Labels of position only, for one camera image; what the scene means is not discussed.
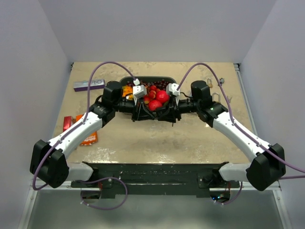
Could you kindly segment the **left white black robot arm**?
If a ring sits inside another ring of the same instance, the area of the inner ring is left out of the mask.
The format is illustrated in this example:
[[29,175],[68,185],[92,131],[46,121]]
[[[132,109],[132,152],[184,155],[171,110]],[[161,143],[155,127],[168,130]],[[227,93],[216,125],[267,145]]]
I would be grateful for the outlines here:
[[109,82],[94,102],[89,104],[86,113],[60,135],[45,142],[38,141],[33,148],[30,172],[34,175],[32,187],[37,187],[40,179],[52,188],[65,181],[82,181],[88,187],[98,184],[99,176],[86,163],[67,163],[67,158],[87,137],[102,129],[114,117],[122,102],[123,88],[120,82]]

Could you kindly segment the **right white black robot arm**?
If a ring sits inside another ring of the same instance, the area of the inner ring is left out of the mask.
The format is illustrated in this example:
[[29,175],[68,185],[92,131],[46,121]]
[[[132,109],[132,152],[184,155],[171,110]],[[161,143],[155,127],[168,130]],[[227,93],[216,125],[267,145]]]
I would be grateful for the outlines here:
[[285,175],[282,146],[260,139],[238,122],[228,107],[213,101],[205,81],[194,81],[191,92],[190,100],[181,100],[179,85],[169,83],[166,87],[168,110],[161,117],[171,114],[176,121],[182,114],[197,113],[200,120],[225,135],[249,160],[248,164],[224,163],[212,176],[215,186],[224,187],[229,181],[240,181],[264,191]]

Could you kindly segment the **brass long-shackle padlock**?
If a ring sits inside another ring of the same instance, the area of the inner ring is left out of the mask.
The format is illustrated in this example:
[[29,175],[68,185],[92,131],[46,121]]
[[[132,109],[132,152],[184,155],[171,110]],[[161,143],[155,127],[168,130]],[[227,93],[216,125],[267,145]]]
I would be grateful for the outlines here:
[[214,102],[220,103],[221,102],[221,96],[219,93],[212,93],[212,100]]

